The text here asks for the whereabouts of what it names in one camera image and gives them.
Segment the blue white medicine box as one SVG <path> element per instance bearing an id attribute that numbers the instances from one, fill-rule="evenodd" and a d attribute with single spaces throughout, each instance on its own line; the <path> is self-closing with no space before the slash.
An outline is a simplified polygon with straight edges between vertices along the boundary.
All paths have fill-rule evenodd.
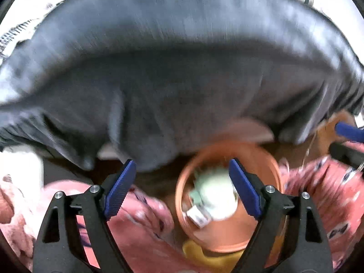
<path id="1" fill-rule="evenodd" d="M 200 229 L 204 228 L 212 221 L 211 215 L 202 205 L 193 205 L 186 211 L 186 215 Z"/>

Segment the orange plastic trash bin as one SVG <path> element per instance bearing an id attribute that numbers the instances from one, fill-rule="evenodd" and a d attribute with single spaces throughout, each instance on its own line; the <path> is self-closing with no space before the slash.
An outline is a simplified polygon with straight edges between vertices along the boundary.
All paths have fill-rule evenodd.
<path id="1" fill-rule="evenodd" d="M 280 192 L 284 191 L 277 161 L 256 144 L 224 141 L 205 147 L 196 154 L 179 175 L 174 197 L 175 210 L 184 233 L 203 249 L 217 253 L 245 249 L 257 221 L 247 214 L 239 200 L 237 210 L 231 217 L 212 221 L 199 228 L 186 215 L 186 211 L 192 207 L 189 192 L 194 187 L 195 173 L 214 166 L 228 168 L 229 161 L 233 158 L 237 158 L 249 173 L 257 175 L 265 185 L 272 185 Z"/>

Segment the pink patterned pajama legs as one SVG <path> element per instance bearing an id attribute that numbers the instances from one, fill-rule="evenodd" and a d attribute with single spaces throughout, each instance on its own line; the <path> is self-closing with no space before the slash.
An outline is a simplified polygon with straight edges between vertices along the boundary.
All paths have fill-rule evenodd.
<path id="1" fill-rule="evenodd" d="M 329 238 L 333 264 L 348 251 L 363 218 L 363 180 L 357 172 L 331 158 L 309 163 L 303 169 L 281 169 L 286 193 L 306 190 L 327 233 L 344 228 Z M 24 204 L 8 182 L 1 184 L 1 232 L 14 255 L 27 269 L 33 265 L 33 236 L 27 232 Z M 173 229 L 170 210 L 160 200 L 131 187 L 109 228 L 119 250 L 135 272 L 207 272 L 207 268 L 182 256 L 161 236 Z"/>

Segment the pale green white-capped bottle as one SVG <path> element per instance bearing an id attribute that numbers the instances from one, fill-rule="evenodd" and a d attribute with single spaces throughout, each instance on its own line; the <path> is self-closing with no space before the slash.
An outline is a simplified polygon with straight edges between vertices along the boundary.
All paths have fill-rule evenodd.
<path id="1" fill-rule="evenodd" d="M 213 221 L 232 217 L 238 208 L 238 194 L 228 170 L 207 168 L 194 173 L 194 188 L 189 192 L 192 206 L 202 208 Z"/>

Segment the yellow plastic stool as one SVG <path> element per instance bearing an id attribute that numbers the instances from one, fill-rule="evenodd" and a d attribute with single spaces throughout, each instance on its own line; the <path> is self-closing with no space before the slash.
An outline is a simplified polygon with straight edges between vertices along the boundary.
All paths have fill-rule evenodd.
<path id="1" fill-rule="evenodd" d="M 242 256 L 244 250 L 234 253 L 212 255 L 211 251 L 204 251 L 193 240 L 187 240 L 182 246 L 183 254 L 195 264 L 209 269 L 211 272 L 231 272 Z"/>

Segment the dark grey plush blanket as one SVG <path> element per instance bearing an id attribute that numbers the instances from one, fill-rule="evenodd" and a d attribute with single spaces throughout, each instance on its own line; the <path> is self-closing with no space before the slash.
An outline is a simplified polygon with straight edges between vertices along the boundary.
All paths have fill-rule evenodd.
<path id="1" fill-rule="evenodd" d="M 363 65 L 297 0 L 67 0 L 1 65 L 1 147 L 149 171 L 254 118 L 299 144 L 363 107 Z"/>

